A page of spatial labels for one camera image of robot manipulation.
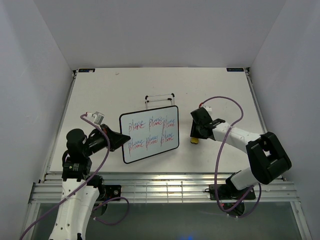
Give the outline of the yellow bone-shaped eraser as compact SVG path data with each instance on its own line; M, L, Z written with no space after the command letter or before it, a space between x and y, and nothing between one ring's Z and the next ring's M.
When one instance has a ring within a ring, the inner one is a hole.
M198 143L199 143L199 139L196 138L196 137L191 137L191 138L190 138L190 142L191 142L192 144L198 144Z

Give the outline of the whiteboard with black frame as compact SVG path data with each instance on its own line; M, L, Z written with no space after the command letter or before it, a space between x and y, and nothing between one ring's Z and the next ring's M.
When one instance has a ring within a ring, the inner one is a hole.
M130 140L122 146L125 164L131 164L180 145L179 108L176 105L128 112L119 117L120 132Z

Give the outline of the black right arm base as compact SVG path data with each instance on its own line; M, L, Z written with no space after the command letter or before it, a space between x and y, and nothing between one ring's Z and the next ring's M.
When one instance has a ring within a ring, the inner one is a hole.
M228 185L226 184L217 184L217 193L219 200L238 200L240 199L246 191L249 189L249 187L243 189L243 190L232 190ZM205 190L205 193L209 194L210 200L214 201L216 200L215 195L215 185L210 184Z

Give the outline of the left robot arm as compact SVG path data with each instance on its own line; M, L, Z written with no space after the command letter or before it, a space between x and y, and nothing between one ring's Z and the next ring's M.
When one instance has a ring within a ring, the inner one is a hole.
M123 200L116 194L107 196L108 188L97 172L90 173L91 155L102 149L113 152L130 140L130 136L112 131L107 125L92 130L89 135L79 128L66 135L66 148L62 163L62 192L57 217L49 236L51 240L83 240L96 201L106 205Z

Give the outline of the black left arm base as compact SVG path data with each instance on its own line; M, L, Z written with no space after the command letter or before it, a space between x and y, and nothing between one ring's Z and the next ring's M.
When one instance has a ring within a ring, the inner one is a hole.
M121 196L122 186L121 185L105 185L98 187L99 196L97 201L106 201Z

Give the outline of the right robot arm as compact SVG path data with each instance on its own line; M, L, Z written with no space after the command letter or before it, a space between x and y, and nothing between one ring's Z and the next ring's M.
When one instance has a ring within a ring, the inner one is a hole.
M289 156L274 133L252 133L233 127L223 119L213 120L205 107L200 107L190 114L192 138L211 139L247 154L249 167L228 177L225 184L217 188L219 196L237 199L244 195L249 187L256 184L268 185L292 167Z

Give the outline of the black whiteboard stand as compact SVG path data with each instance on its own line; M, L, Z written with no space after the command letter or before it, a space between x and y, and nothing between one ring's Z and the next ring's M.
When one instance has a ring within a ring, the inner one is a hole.
M168 94L155 94L155 95L146 95L144 97L144 104L145 109L150 109L151 103L158 103L158 102L168 102L170 106L175 105L175 94L168 93Z

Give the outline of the right blue table label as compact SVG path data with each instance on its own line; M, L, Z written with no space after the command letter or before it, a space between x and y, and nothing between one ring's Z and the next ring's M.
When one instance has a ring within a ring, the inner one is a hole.
M227 72L244 72L244 69L242 67L227 67Z

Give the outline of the blue table label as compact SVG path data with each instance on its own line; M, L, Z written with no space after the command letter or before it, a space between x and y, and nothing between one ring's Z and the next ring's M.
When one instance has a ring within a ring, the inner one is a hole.
M244 69L242 67L227 67L227 72L244 72Z
M80 68L78 73L94 73L95 71L95 68Z

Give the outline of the left blue table label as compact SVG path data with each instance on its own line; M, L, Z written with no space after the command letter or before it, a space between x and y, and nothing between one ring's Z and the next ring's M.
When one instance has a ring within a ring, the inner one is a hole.
M80 68L78 73L94 73L95 71L95 68Z

